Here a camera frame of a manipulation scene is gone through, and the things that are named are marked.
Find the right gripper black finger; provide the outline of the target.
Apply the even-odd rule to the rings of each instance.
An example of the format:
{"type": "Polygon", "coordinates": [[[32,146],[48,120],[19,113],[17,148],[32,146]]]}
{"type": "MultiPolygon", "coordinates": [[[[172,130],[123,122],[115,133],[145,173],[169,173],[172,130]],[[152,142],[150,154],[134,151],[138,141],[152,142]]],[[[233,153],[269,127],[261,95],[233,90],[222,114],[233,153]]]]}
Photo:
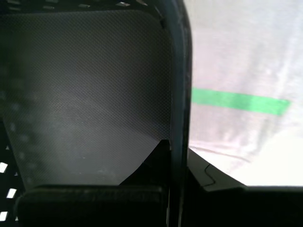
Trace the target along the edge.
{"type": "Polygon", "coordinates": [[[164,227],[169,200],[170,144],[158,143],[119,185],[45,185],[19,197],[23,227],[164,227]]]}
{"type": "Polygon", "coordinates": [[[246,186],[191,149],[187,152],[185,227],[301,227],[303,189],[246,186]]]}

